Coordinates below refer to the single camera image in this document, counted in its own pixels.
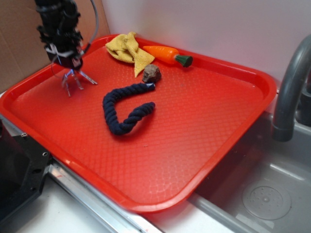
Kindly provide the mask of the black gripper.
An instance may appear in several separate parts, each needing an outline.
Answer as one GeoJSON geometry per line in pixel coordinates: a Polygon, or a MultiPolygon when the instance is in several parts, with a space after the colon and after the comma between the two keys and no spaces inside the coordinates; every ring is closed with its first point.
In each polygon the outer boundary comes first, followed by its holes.
{"type": "Polygon", "coordinates": [[[36,11],[42,25],[37,27],[40,40],[52,63],[62,65],[58,52],[63,52],[63,66],[79,70],[83,65],[83,51],[77,52],[82,40],[76,30],[80,13],[73,0],[36,0],[36,11]]]}

